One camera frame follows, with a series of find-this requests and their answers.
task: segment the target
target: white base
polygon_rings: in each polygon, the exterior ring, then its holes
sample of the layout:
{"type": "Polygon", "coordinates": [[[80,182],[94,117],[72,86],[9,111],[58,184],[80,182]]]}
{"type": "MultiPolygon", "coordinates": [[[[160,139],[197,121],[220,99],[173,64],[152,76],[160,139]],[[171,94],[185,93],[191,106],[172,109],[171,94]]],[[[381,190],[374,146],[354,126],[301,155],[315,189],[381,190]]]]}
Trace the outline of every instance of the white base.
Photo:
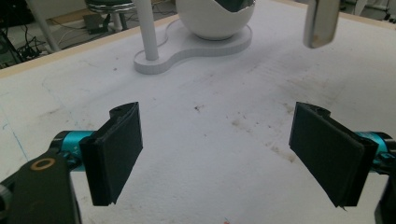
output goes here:
{"type": "Polygon", "coordinates": [[[160,58],[155,61],[146,59],[145,51],[134,56],[134,69],[142,74],[155,75],[166,72],[173,64],[190,57],[218,57],[235,54],[246,49],[252,38],[252,31],[245,26],[232,37],[211,41],[204,40],[190,32],[180,20],[171,22],[163,34],[159,45],[160,58]]]}

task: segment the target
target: stool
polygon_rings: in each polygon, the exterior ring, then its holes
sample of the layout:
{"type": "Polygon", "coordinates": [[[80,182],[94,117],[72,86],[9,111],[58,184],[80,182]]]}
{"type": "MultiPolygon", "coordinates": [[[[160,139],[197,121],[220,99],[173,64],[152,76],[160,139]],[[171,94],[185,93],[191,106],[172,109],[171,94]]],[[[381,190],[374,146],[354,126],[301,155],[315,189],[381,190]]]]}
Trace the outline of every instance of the stool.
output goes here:
{"type": "Polygon", "coordinates": [[[114,26],[122,31],[128,29],[124,13],[135,8],[132,0],[85,0],[85,4],[90,11],[111,14],[114,26]]]}

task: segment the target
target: floor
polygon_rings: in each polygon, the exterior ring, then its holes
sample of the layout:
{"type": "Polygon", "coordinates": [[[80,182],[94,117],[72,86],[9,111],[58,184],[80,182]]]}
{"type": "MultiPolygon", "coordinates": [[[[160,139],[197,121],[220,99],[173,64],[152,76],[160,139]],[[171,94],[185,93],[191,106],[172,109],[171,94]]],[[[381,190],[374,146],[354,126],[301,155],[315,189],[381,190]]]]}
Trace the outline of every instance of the floor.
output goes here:
{"type": "MultiPolygon", "coordinates": [[[[309,0],[295,0],[301,3],[307,3],[309,0]]],[[[346,9],[342,10],[345,13],[353,14],[355,5],[353,1],[347,1],[346,9]]],[[[161,2],[160,4],[153,6],[154,19],[160,20],[162,18],[177,14],[176,6],[174,3],[169,1],[161,2]]],[[[373,20],[382,21],[386,16],[386,12],[383,10],[377,10],[373,8],[365,8],[361,13],[361,16],[370,18],[373,20]]],[[[133,28],[139,25],[137,14],[135,11],[132,13],[125,14],[127,24],[129,28],[133,28]]],[[[85,28],[84,21],[73,21],[65,24],[52,24],[50,29],[58,41],[61,49],[68,49],[74,46],[87,43],[94,39],[98,39],[107,35],[114,34],[113,31],[102,33],[99,35],[89,35],[85,28]]],[[[37,57],[44,56],[50,53],[50,47],[45,42],[45,38],[41,34],[37,23],[33,22],[26,26],[10,27],[8,29],[8,38],[16,49],[24,50],[26,43],[29,43],[29,47],[32,50],[39,51],[40,54],[37,57]]]]}

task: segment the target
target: white table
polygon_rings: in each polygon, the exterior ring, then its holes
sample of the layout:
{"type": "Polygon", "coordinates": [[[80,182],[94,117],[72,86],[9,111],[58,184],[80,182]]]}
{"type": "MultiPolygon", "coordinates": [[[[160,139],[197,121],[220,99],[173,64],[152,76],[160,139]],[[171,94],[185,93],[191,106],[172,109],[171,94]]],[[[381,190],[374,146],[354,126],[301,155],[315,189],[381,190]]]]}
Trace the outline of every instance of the white table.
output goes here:
{"type": "Polygon", "coordinates": [[[358,207],[334,208],[288,142],[296,101],[396,137],[395,31],[344,16],[333,43],[306,49],[305,11],[258,1],[249,49],[158,76],[133,69],[136,29],[1,70],[0,178],[56,133],[96,130],[138,101],[144,149],[118,204],[93,207],[72,174],[84,223],[374,223],[386,176],[369,175],[358,207]]]}

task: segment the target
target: table surface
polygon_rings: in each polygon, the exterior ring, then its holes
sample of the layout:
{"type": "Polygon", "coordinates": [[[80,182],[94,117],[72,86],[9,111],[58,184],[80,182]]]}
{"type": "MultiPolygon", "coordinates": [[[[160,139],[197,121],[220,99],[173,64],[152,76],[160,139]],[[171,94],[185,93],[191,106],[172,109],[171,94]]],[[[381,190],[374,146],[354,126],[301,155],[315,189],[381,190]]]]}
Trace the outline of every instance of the table surface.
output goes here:
{"type": "Polygon", "coordinates": [[[334,208],[288,142],[297,101],[396,136],[395,31],[344,15],[329,46],[307,49],[304,7],[255,10],[245,51],[156,76],[133,69],[138,29],[1,70],[0,178],[56,133],[97,130],[109,109],[139,102],[144,149],[118,203],[93,207],[72,173],[84,223],[374,223],[386,176],[369,174],[358,207],[334,208]]]}

